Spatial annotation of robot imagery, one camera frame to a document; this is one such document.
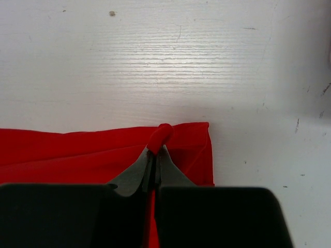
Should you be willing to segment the red t-shirt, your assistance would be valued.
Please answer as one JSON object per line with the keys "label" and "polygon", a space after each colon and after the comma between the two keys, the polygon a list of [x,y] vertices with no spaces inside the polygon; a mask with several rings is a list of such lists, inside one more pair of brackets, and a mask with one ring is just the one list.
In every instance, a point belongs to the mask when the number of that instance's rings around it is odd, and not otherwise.
{"label": "red t-shirt", "polygon": [[[1,129],[1,247],[158,247],[154,166],[166,145],[196,185],[212,186],[206,122],[95,132]],[[144,148],[149,179],[131,196],[107,183]]]}

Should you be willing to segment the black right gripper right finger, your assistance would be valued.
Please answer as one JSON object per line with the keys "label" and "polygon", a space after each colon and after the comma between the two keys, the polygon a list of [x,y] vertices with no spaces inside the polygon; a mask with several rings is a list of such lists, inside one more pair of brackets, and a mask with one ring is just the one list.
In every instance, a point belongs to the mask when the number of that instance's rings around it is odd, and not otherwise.
{"label": "black right gripper right finger", "polygon": [[174,164],[166,145],[163,145],[157,154],[155,182],[160,187],[197,186]]}

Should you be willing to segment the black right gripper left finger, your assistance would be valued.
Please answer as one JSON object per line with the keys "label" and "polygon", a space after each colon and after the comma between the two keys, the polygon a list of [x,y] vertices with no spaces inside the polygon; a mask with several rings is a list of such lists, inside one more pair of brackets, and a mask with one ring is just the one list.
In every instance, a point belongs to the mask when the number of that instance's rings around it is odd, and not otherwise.
{"label": "black right gripper left finger", "polygon": [[129,197],[143,185],[144,179],[149,179],[152,164],[153,153],[145,147],[131,166],[107,184],[116,186],[114,190],[118,195]]}

